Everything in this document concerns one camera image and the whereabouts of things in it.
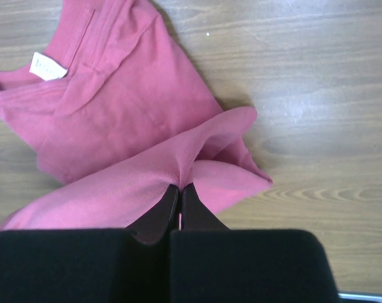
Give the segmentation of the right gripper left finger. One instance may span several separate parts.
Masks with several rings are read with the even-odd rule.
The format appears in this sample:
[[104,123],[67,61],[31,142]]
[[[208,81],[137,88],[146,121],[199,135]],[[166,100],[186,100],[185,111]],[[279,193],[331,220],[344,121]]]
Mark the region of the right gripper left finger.
[[168,302],[179,190],[125,229],[0,232],[0,302]]

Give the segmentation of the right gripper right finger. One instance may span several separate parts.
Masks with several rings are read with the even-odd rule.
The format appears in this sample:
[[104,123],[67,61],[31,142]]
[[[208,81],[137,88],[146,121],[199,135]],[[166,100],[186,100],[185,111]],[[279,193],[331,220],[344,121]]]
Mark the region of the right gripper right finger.
[[172,302],[336,302],[325,250],[296,229],[231,230],[182,192],[181,229],[170,235]]

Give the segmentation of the pink t-shirt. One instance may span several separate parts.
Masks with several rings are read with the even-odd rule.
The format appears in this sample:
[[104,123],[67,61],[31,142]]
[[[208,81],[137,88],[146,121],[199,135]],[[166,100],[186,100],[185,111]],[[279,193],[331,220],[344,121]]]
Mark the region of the pink t-shirt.
[[43,53],[0,71],[0,118],[63,184],[0,230],[127,227],[170,185],[216,213],[268,189],[242,136],[148,1],[65,1]]

